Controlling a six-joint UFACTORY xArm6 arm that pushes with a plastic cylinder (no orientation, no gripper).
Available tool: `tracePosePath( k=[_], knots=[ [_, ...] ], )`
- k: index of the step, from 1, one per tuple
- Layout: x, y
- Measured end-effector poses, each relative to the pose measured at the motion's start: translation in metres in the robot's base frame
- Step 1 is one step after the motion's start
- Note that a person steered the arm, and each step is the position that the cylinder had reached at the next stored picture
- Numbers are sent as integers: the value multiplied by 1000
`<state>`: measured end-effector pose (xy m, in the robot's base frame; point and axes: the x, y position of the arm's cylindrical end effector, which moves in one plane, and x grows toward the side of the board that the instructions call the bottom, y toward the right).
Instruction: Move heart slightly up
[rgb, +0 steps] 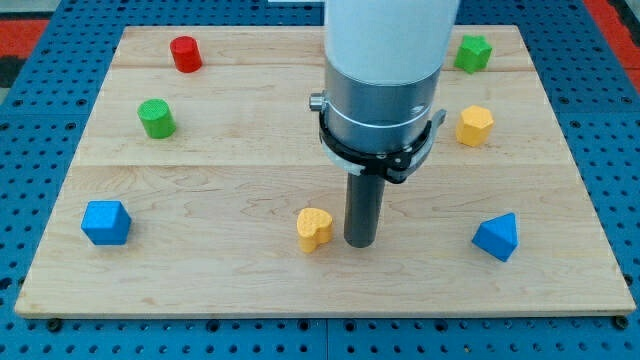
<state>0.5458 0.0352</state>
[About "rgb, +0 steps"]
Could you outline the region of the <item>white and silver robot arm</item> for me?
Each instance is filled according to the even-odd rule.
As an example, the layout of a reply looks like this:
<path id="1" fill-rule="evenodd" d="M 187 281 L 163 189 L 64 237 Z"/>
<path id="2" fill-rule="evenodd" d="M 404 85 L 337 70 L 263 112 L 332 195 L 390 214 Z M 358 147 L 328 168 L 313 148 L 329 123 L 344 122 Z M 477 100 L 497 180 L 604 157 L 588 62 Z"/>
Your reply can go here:
<path id="1" fill-rule="evenodd" d="M 459 0 L 327 0 L 323 126 L 362 153 L 396 152 L 429 120 Z"/>

